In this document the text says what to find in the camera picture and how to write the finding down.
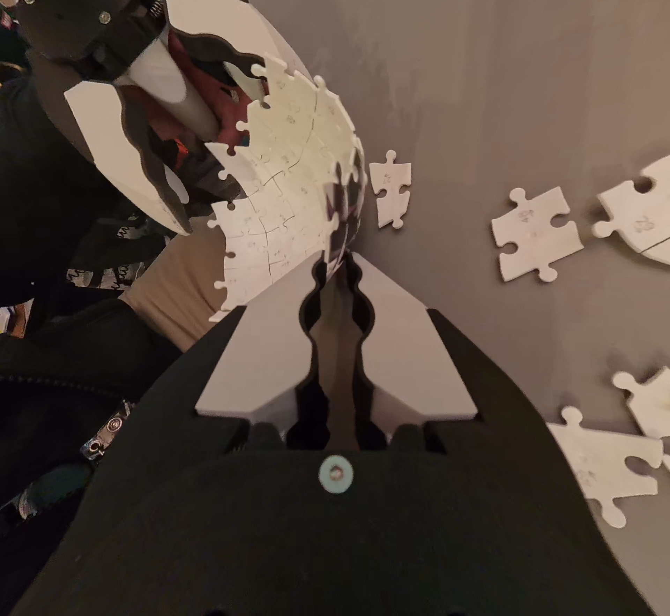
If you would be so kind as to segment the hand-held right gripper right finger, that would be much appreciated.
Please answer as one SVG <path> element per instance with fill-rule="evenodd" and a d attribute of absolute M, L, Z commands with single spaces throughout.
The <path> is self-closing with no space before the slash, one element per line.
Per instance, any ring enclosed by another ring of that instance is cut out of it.
<path fill-rule="evenodd" d="M 358 253 L 348 254 L 346 271 L 361 331 L 352 379 L 358 446 L 385 449 L 404 425 L 474 419 L 428 308 Z"/>

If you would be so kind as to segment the row of white puzzle pieces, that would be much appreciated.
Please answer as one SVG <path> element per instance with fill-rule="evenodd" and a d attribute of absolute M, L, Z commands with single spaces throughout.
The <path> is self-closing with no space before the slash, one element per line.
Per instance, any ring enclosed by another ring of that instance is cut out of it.
<path fill-rule="evenodd" d="M 377 199 L 378 225 L 392 224 L 398 229 L 409 204 L 412 181 L 410 163 L 396 163 L 396 153 L 389 150 L 384 163 L 371 163 L 369 176 L 373 192 L 384 192 Z M 557 278 L 552 267 L 561 260 L 583 249 L 578 228 L 573 221 L 555 227 L 551 220 L 566 216 L 570 209 L 560 187 L 554 187 L 532 199 L 517 187 L 509 193 L 515 209 L 491 221 L 492 234 L 498 247 L 508 243 L 516 246 L 512 254 L 499 255 L 499 267 L 504 281 L 514 280 L 530 272 L 537 272 L 544 283 Z M 617 499 L 656 495 L 655 478 L 634 473 L 626 459 L 636 457 L 658 469 L 669 466 L 664 453 L 663 436 L 653 436 L 646 426 L 640 425 L 642 435 L 614 433 L 582 427 L 582 412 L 574 406 L 561 410 L 562 424 L 548 423 L 548 429 L 557 441 L 583 496 L 598 502 L 603 520 L 616 529 L 624 528 L 626 516 L 616 504 Z"/>

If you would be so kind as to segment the person's black jacket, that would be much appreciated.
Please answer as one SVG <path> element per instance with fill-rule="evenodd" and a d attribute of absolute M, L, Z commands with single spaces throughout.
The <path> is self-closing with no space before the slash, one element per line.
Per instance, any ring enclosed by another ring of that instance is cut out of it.
<path fill-rule="evenodd" d="M 118 299 L 1 336 L 1 614 L 60 544 L 96 469 L 81 448 L 181 356 Z"/>

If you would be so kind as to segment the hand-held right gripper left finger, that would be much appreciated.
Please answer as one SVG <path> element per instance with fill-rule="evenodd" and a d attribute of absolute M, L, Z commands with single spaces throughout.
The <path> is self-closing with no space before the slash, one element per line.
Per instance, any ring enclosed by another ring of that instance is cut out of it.
<path fill-rule="evenodd" d="M 290 447 L 326 446 L 326 395 L 311 331 L 322 314 L 324 252 L 299 263 L 244 307 L 195 410 L 273 425 Z"/>

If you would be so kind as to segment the partly built puzzle ball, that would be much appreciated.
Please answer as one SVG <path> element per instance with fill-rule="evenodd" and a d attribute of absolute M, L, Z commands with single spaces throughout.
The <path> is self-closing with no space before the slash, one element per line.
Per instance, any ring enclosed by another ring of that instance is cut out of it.
<path fill-rule="evenodd" d="M 248 145 L 229 154 L 207 143 L 221 179 L 233 178 L 244 197 L 213 203 L 210 228 L 226 240 L 226 297 L 209 321 L 246 305 L 314 254 L 326 280 L 342 266 L 359 228 L 367 178 L 363 145 L 339 96 L 322 77 L 305 76 L 268 53 L 252 65 L 267 86 L 238 122 Z"/>

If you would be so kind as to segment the metal badge clip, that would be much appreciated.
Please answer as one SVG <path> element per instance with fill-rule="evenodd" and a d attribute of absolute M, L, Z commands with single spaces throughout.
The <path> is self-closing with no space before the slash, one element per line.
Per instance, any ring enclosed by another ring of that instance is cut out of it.
<path fill-rule="evenodd" d="M 103 423 L 97 433 L 81 446 L 80 453 L 85 460 L 97 462 L 104 456 L 135 407 L 133 403 L 122 401 L 121 406 Z"/>

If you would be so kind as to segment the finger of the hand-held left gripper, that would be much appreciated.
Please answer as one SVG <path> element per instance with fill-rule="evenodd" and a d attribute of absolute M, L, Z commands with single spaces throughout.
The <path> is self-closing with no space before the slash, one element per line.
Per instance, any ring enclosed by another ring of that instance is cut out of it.
<path fill-rule="evenodd" d="M 303 61 L 279 31 L 250 3 L 240 0 L 165 0 L 169 23 L 175 32 L 214 37 L 234 53 L 281 59 L 289 73 L 310 78 Z"/>
<path fill-rule="evenodd" d="M 102 82 L 82 81 L 64 97 L 100 173 L 146 216 L 189 235 L 188 192 L 152 149 L 143 109 Z"/>

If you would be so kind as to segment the person's beige trousers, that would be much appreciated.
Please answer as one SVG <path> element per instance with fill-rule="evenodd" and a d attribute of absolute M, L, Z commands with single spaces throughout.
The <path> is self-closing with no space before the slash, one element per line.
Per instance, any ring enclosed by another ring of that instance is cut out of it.
<path fill-rule="evenodd" d="M 209 217 L 191 220 L 192 232 L 177 235 L 133 282 L 120 300 L 149 328 L 180 352 L 187 352 L 214 326 L 210 318 L 221 309 L 226 239 Z"/>

